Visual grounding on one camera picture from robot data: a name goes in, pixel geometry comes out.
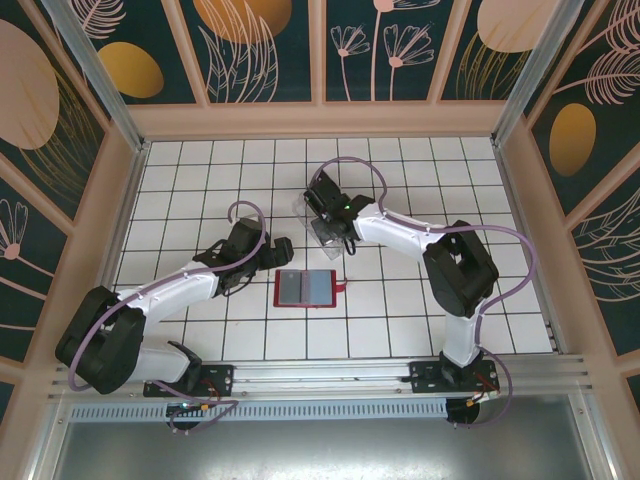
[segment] white grid floor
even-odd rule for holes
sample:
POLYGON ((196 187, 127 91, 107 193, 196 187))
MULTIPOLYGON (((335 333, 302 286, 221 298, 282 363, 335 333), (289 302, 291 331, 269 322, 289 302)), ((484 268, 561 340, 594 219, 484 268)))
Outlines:
MULTIPOLYGON (((349 280, 335 309, 273 307, 275 270, 261 272, 241 294, 215 298, 163 321, 153 335, 178 340, 207 361, 380 358, 437 355, 444 312, 425 269, 390 249, 359 246, 330 261, 294 217, 292 203, 319 166, 337 155, 372 161, 389 184, 385 206, 452 224, 515 227, 488 138, 357 138, 156 142, 136 200, 116 288, 167 275, 226 238, 228 206, 256 203, 272 238, 287 236, 295 255, 286 268, 334 269, 349 280)), ((352 197, 379 194, 362 165, 328 173, 352 197)), ((240 215, 250 214, 240 207, 240 215)), ((527 273, 523 250, 489 232, 505 292, 527 273)), ((496 353, 552 351, 550 330, 532 286, 494 306, 482 342, 496 353)))

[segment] floral wall pattern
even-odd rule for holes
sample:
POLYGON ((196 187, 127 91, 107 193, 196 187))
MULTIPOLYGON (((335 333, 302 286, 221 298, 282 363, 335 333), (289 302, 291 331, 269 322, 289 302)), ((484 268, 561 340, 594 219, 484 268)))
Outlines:
POLYGON ((425 100, 451 6, 328 0, 327 101, 425 100))
POLYGON ((74 218, 104 131, 13 0, 0 44, 0 157, 74 218))
POLYGON ((472 0, 442 100, 505 100, 556 0, 472 0))
POLYGON ((609 2, 532 128, 565 213, 640 141, 640 1, 609 2))
POLYGON ((0 357, 24 361, 66 241, 0 180, 0 357))
POLYGON ((573 238, 618 355, 640 348, 640 170, 574 230, 573 238))
POLYGON ((211 103, 311 100, 306 1, 180 4, 211 103))
MULTIPOLYGON (((68 3, 125 103, 195 103, 159 0, 69 0, 68 3)), ((51 23, 42 4, 38 2, 38 5, 51 23)))

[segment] black bracket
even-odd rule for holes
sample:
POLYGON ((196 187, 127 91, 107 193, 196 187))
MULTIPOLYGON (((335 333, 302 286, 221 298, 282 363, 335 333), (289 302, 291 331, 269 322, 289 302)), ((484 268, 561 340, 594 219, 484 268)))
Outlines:
POLYGON ((477 362, 473 375, 469 375, 458 385, 451 384, 442 374, 440 360, 411 362, 409 376, 404 377, 402 381, 411 383, 413 393, 468 393, 473 395, 475 392, 488 388, 480 378, 488 382, 494 390, 500 390, 496 365, 492 360, 477 362))
MULTIPOLYGON (((195 382, 192 390, 187 390, 184 382, 169 383, 168 385, 178 392, 191 397, 213 397, 215 399, 216 394, 211 391, 211 386, 209 385, 209 382, 211 382, 220 397, 230 397, 233 389, 233 373, 233 365, 202 365, 200 377, 195 382)), ((142 395, 147 398, 175 398, 172 394, 151 382, 144 384, 142 395)))

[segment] white tile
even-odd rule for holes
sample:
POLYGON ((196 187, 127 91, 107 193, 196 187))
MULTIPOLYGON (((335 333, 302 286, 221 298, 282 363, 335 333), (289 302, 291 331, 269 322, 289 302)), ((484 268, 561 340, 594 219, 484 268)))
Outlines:
POLYGON ((272 319, 284 319, 284 318, 297 318, 304 319, 306 315, 306 308, 298 307, 275 307, 273 305, 275 299, 275 283, 269 283, 269 289, 267 294, 268 306, 267 306, 267 318, 272 319))
POLYGON ((341 157, 369 160, 369 141, 366 138, 339 138, 338 152, 341 157))
MULTIPOLYGON (((375 198, 380 199, 382 189, 375 189, 375 198)), ((406 187, 389 187, 384 197, 383 207, 401 215, 409 215, 409 196, 406 187)))
POLYGON ((428 138, 401 138, 403 160, 433 160, 428 138))
POLYGON ((385 282, 384 290, 389 316, 426 315, 420 280, 385 282))
POLYGON ((467 165, 474 185, 502 185, 502 177, 495 160, 469 162, 467 165))
POLYGON ((276 163, 305 162, 305 140, 276 140, 276 163))
POLYGON ((163 250, 194 250, 198 243, 200 220, 169 220, 162 240, 163 250))
POLYGON ((310 320, 307 329, 309 359, 347 358, 346 320, 310 320))
POLYGON ((213 142, 183 142, 180 165, 208 165, 211 162, 213 142))
POLYGON ((213 142, 211 163, 240 163, 242 162, 242 140, 216 140, 213 142))
MULTIPOLYGON (((404 168, 402 168, 402 162, 373 162, 372 165, 380 170, 385 182, 390 187, 404 187, 407 182, 404 178, 404 168)), ((359 165, 361 169, 369 170, 364 165, 359 165)), ((381 185, 377 175, 373 174, 374 185, 381 185)))
POLYGON ((302 190, 274 190, 273 204, 271 207, 274 217, 295 217, 293 204, 300 198, 302 190))
POLYGON ((438 175, 434 162, 405 162, 404 171, 407 185, 425 187, 438 185, 438 175))
POLYGON ((273 178, 274 188, 299 188, 307 186, 307 166, 304 163, 277 164, 273 178))
POLYGON ((338 144, 335 138, 310 138, 307 140, 307 162, 326 162, 337 156, 338 144))
POLYGON ((204 191, 173 192, 169 218, 201 218, 204 206, 204 191))
MULTIPOLYGON (((307 184, 311 183, 311 179, 316 174, 316 172, 318 171, 319 167, 320 167, 319 163, 308 163, 307 164, 307 182, 306 182, 307 184)), ((324 173, 329 175, 329 178, 331 178, 331 180, 336 182, 338 185, 340 184, 340 175, 338 174, 338 165, 337 164, 331 164, 328 167, 326 167, 324 169, 324 173)))
POLYGON ((458 137, 431 138, 431 147, 436 160, 464 160, 464 152, 458 137))
POLYGON ((134 220, 164 220, 169 211, 171 192, 142 192, 138 194, 134 220))
POLYGON ((118 284, 140 285, 153 280, 158 252, 125 252, 118 274, 118 284))
MULTIPOLYGON (((509 290, 517 286, 522 280, 522 278, 498 279, 500 292, 503 294, 507 293, 509 290)), ((505 298, 503 302, 507 313, 537 313, 540 311, 540 304, 538 303, 538 297, 536 296, 536 291, 533 288, 532 282, 527 283, 527 285, 519 292, 505 298)))
POLYGON ((436 162, 440 185, 471 185, 466 162, 436 162))
POLYGON ((193 252, 183 250, 168 250, 160 252, 158 260, 158 272, 155 278, 162 278, 171 273, 177 272, 193 258, 193 252))
POLYGON ((513 343, 518 353, 548 353, 552 351, 547 326, 541 314, 509 315, 513 343))
POLYGON ((245 140, 242 163, 273 163, 274 140, 245 140))
POLYGON ((340 186, 347 188, 373 186, 371 170, 366 165, 359 163, 341 163, 340 186))
POLYGON ((509 213, 511 207, 504 187, 474 187, 480 213, 509 213))
MULTIPOLYGON (((359 249, 354 257, 357 257, 365 248, 359 249)), ((336 280, 342 282, 344 280, 344 268, 342 264, 342 257, 338 257, 335 260, 331 260, 321 248, 309 248, 307 249, 307 268, 309 270, 335 270, 336 280)))
POLYGON ((252 283, 242 295, 229 297, 228 320, 260 320, 267 316, 267 285, 252 283))
POLYGON ((378 247, 358 248, 355 255, 345 255, 344 262, 345 274, 349 281, 382 279, 380 249, 378 247))
POLYGON ((371 161, 402 160, 397 138, 370 138, 371 161))
POLYGON ((160 250, 164 220, 131 222, 126 250, 160 250))
POLYGON ((476 197, 471 187, 442 187, 442 197, 447 214, 478 211, 476 197))
POLYGON ((141 192, 173 190, 177 167, 147 167, 140 185, 141 192))
POLYGON ((386 318, 350 318, 347 325, 351 358, 389 356, 386 318))
POLYGON ((467 160, 491 160, 494 157, 489 137, 462 137, 467 160))
POLYGON ((231 232, 231 224, 227 219, 202 220, 198 251, 206 250, 221 238, 227 238, 231 232))
POLYGON ((191 304, 187 312, 187 320, 225 320, 227 301, 227 298, 218 295, 215 298, 191 304))
POLYGON ((224 360, 262 360, 265 321, 227 322, 224 360))
POLYGON ((432 317, 429 315, 429 333, 431 333, 431 347, 433 355, 438 355, 444 347, 445 317, 432 317))
POLYGON ((169 321, 184 321, 187 318, 187 307, 178 310, 177 312, 170 313, 166 317, 164 317, 161 322, 169 322, 169 321))
POLYGON ((182 343, 182 334, 184 333, 184 322, 160 322, 149 329, 149 332, 145 332, 145 340, 162 340, 168 342, 173 340, 174 342, 182 343))
POLYGON ((507 318, 504 315, 485 315, 480 328, 480 342, 491 353, 514 353, 507 318))
POLYGON ((174 190, 204 190, 207 186, 209 165, 186 165, 178 167, 174 190))
POLYGON ((304 320, 267 321, 267 360, 300 360, 306 357, 304 320))
POLYGON ((382 271, 385 280, 420 278, 418 262, 409 255, 384 247, 381 249, 382 271))
POLYGON ((273 188, 272 176, 273 164, 242 165, 242 178, 240 179, 240 188, 273 188))
POLYGON ((271 236, 289 237, 294 247, 306 245, 306 232, 297 218, 274 218, 271 221, 271 236))
POLYGON ((424 301, 427 304, 427 315, 429 315, 429 317, 434 315, 445 315, 447 312, 444 311, 433 296, 431 283, 428 280, 422 281, 422 290, 424 291, 424 301))
POLYGON ((184 345, 205 362, 222 360, 224 322, 187 322, 184 345))
MULTIPOLYGON (((507 227, 512 230, 517 230, 516 224, 513 221, 513 216, 510 213, 483 213, 482 223, 484 225, 497 225, 500 227, 507 227)), ((485 234, 489 243, 517 243, 519 240, 508 233, 494 232, 486 230, 485 234)))
POLYGON ((347 284, 347 314, 352 317, 384 317, 382 282, 352 282, 347 284))
POLYGON ((524 277, 529 272, 520 245, 489 245, 489 250, 501 277, 524 277))
POLYGON ((182 142, 153 142, 147 165, 177 165, 182 142))
MULTIPOLYGON (((238 200, 255 204, 265 217, 270 217, 272 191, 273 190, 240 190, 238 200)), ((251 216, 253 214, 255 214, 255 210, 248 205, 238 205, 237 208, 234 209, 234 215, 239 215, 240 217, 251 216)))
POLYGON ((211 165, 207 190, 237 190, 240 188, 240 168, 240 165, 211 165))
POLYGON ((444 213, 442 194, 438 187, 410 187, 408 191, 412 215, 444 213))
POLYGON ((237 190, 210 190, 204 197, 203 218, 227 218, 227 211, 238 200, 237 190))
POLYGON ((389 319, 391 355, 394 357, 428 357, 431 355, 426 317, 389 319))

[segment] dark teal wallpaper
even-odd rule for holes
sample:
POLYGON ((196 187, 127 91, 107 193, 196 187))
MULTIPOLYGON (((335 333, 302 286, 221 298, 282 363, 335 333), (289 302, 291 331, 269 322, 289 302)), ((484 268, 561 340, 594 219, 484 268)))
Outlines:
POLYGON ((2 425, 2 419, 9 406, 9 400, 11 400, 11 394, 13 393, 13 385, 10 383, 0 382, 0 425, 2 425))
POLYGON ((609 3, 532 128, 565 213, 640 141, 640 9, 609 3))
POLYGON ((104 131, 14 0, 0 45, 0 156, 73 219, 104 131))
POLYGON ((526 107, 524 107, 524 114, 526 116, 529 116, 529 113, 531 113, 531 110, 536 105, 536 102, 538 101, 538 98, 540 98, 542 91, 547 86, 547 81, 549 80, 549 77, 553 74, 555 69, 558 67, 558 64, 562 60, 562 57, 564 57, 564 54, 567 51, 567 48, 569 48, 569 45, 571 45, 571 42, 573 41, 573 37, 575 37, 576 33, 580 29, 580 26, 582 25, 582 22, 584 22, 584 19, 589 13, 589 10, 591 10, 591 7, 593 6, 593 2, 595 2, 595 0, 584 0, 584 3, 582 4, 582 8, 580 9, 580 14, 578 15, 578 18, 576 19, 576 21, 573 23, 573 27, 571 27, 571 30, 569 31, 569 33, 567 33, 567 36, 564 38, 564 41, 562 42, 562 45, 558 49, 558 52, 556 53, 556 56, 553 62, 551 62, 551 65, 549 65, 549 68, 547 69, 545 76, 542 78, 542 80, 540 80, 540 84, 538 85, 538 88, 536 88, 535 91, 533 92, 533 95, 531 95, 531 99, 529 100, 529 103, 527 103, 526 107))
POLYGON ((22 362, 67 237, 0 179, 0 356, 22 362))
POLYGON ((442 100, 506 100, 554 6, 472 0, 442 100))
POLYGON ((327 101, 425 100, 451 6, 328 0, 327 101))
POLYGON ((573 238, 618 355, 640 348, 640 170, 574 230, 573 238))
POLYGON ((212 103, 311 100, 306 0, 180 0, 212 103))

